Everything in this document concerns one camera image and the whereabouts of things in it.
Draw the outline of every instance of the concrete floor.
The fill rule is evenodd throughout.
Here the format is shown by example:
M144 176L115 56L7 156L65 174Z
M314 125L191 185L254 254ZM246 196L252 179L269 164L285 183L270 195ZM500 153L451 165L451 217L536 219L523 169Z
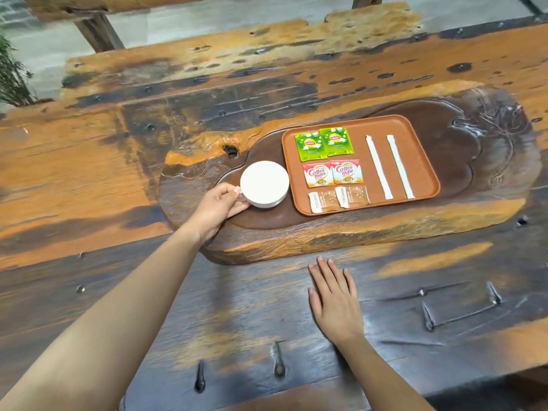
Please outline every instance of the concrete floor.
M405 1L421 14L428 32L531 14L518 0ZM352 0L204 0L119 13L109 19L124 45L135 47L297 17L312 23L322 21L333 10L351 6ZM548 1L543 7L548 9ZM68 58L94 53L71 22L6 34L17 48L17 57L35 74L31 87L39 97L58 97Z

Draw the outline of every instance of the lipton tea bag packet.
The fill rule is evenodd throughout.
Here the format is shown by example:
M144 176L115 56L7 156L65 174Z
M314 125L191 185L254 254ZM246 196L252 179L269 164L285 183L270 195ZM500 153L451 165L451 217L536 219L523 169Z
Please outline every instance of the lipton tea bag packet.
M295 141L297 142L297 150L302 162L327 158L325 144L319 131L296 134Z
M354 149L346 128L322 128L319 133L325 143L325 150L328 157L354 154Z
M329 162L303 164L303 171L305 172L305 179L308 187L334 185L333 173Z
M362 167L359 160L334 160L331 162L336 185L362 184Z

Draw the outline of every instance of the forearm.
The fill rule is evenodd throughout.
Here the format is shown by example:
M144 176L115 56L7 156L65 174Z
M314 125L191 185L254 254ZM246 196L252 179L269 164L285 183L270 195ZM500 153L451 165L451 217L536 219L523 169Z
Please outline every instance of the forearm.
M115 409L199 246L198 234L183 225L45 350L0 410Z
M434 408L390 367L365 337L338 346L360 382L373 411L434 411Z

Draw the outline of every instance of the white cup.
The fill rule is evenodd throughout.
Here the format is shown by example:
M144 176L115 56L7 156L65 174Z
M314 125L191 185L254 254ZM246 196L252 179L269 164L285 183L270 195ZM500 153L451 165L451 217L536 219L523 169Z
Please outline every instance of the white cup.
M262 160L243 171L240 187L245 200L266 209L284 200L289 189L289 175L278 163Z

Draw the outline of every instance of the hand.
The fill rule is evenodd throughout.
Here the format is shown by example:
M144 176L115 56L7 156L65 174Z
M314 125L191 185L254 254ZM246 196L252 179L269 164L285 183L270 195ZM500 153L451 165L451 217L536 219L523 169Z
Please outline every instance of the hand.
M199 233L201 244L217 233L223 221L249 207L248 202L236 201L239 194L240 187L229 183L220 183L205 194L187 222Z
M362 311L350 272L341 271L332 260L326 263L318 257L317 261L321 272L313 264L309 264L309 270L322 298L312 288L309 297L319 329L337 347L356 337L363 338Z

